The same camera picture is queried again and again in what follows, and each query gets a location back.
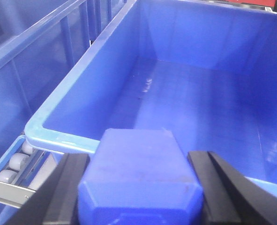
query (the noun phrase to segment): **red surface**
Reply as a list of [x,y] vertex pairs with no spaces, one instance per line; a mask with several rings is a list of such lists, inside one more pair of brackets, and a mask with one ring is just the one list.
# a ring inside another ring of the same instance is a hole
[[229,2],[248,3],[254,5],[274,7],[275,0],[228,0]]

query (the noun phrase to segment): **blue plastic crate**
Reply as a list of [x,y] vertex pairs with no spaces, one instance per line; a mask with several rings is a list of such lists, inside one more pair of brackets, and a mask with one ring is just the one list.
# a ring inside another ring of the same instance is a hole
[[34,146],[93,153],[107,128],[171,130],[277,183],[277,13],[132,0],[28,122]]
[[88,49],[89,27],[117,6],[96,17],[86,0],[0,0],[0,157]]

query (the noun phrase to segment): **bin rim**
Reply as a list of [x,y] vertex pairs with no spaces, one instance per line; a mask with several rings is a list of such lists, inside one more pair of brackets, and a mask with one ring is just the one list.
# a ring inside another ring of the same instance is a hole
[[8,42],[2,44],[0,46],[0,69],[85,1],[67,0],[20,35],[13,36]]

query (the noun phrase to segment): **white roller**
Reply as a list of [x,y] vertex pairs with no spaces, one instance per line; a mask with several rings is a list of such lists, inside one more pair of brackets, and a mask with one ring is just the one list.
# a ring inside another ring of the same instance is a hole
[[22,151],[23,153],[31,155],[33,153],[33,148],[28,144],[27,141],[24,141],[24,143],[22,144]]
[[9,167],[10,169],[20,171],[28,159],[29,156],[26,154],[15,153],[9,161]]
[[16,177],[17,172],[12,170],[2,170],[0,172],[0,181],[10,184]]

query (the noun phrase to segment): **bin wall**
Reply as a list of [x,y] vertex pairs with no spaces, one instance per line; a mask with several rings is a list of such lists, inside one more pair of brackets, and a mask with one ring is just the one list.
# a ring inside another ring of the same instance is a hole
[[142,1],[140,54],[246,74],[258,58],[276,17],[195,2]]
[[251,73],[267,176],[277,182],[277,20]]
[[91,60],[82,73],[84,76],[76,81],[43,124],[45,128],[93,139],[101,138],[108,116],[138,56],[137,7],[126,15],[105,43],[95,43],[91,47],[91,52],[97,48],[100,51],[92,60],[91,57],[84,58],[79,64],[79,67],[86,66],[86,62]]

